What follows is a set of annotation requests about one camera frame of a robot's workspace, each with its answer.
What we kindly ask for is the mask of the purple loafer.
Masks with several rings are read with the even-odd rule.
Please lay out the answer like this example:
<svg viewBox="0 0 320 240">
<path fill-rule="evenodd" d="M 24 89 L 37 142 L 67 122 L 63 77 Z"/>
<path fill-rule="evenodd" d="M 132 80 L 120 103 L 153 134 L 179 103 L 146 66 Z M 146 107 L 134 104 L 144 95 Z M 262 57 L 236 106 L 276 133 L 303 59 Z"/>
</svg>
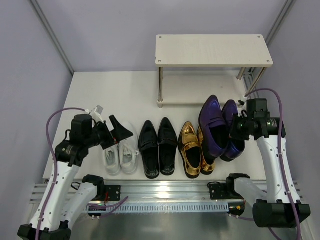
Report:
<svg viewBox="0 0 320 240">
<path fill-rule="evenodd" d="M 214 161 L 226 151 L 229 137 L 227 123 L 215 95 L 211 95 L 204 103 L 198 117 L 198 123 L 203 135 L 204 157 Z"/>
<path fill-rule="evenodd" d="M 232 99 L 228 100 L 221 110 L 222 116 L 226 122 L 227 130 L 231 130 L 234 115 L 238 116 L 238 107 Z M 245 141 L 228 138 L 227 148 L 220 159 L 225 162 L 231 162 L 238 158 L 245 150 Z"/>
</svg>

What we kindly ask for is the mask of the gold loafer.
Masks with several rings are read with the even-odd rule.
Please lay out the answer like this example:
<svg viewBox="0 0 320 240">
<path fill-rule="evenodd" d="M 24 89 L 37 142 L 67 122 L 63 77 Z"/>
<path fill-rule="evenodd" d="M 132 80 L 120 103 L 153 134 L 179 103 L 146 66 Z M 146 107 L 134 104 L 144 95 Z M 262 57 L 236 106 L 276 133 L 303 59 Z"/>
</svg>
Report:
<svg viewBox="0 0 320 240">
<path fill-rule="evenodd" d="M 200 126 L 197 128 L 197 138 L 201 147 L 201 164 L 200 164 L 200 172 L 203 175 L 211 175 L 215 170 L 216 164 L 215 160 L 208 159 L 205 157 L 205 145 L 204 145 L 204 136 Z"/>
<path fill-rule="evenodd" d="M 185 122 L 180 131 L 178 150 L 182 157 L 185 175 L 189 179 L 196 179 L 201 173 L 201 146 L 190 121 Z"/>
</svg>

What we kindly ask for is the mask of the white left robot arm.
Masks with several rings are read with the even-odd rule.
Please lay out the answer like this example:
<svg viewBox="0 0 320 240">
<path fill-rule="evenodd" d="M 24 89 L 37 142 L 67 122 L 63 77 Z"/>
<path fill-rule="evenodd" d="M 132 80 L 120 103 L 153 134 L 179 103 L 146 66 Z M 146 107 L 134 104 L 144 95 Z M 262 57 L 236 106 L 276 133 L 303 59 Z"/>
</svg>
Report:
<svg viewBox="0 0 320 240">
<path fill-rule="evenodd" d="M 102 177 L 86 175 L 75 195 L 66 201 L 71 185 L 89 150 L 115 146 L 134 134 L 114 115 L 109 117 L 113 130 L 97 112 L 78 114 L 65 132 L 65 139 L 53 153 L 53 169 L 41 203 L 30 223 L 21 225 L 17 235 L 23 240 L 68 240 L 72 228 L 87 205 L 105 193 Z"/>
</svg>

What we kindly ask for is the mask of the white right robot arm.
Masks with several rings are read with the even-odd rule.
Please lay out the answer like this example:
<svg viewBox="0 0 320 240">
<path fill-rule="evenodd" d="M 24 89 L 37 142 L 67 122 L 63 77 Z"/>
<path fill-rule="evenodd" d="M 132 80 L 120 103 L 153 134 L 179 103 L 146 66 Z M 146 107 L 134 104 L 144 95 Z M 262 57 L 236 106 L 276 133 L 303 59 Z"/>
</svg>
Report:
<svg viewBox="0 0 320 240">
<path fill-rule="evenodd" d="M 259 189 L 244 173 L 232 173 L 226 179 L 228 190 L 252 207 L 259 228 L 297 228 L 311 214 L 308 204 L 294 186 L 286 151 L 286 131 L 279 117 L 271 117 L 266 99 L 250 99 L 246 110 L 235 114 L 229 137 L 247 141 L 253 136 L 261 153 L 267 190 Z"/>
</svg>

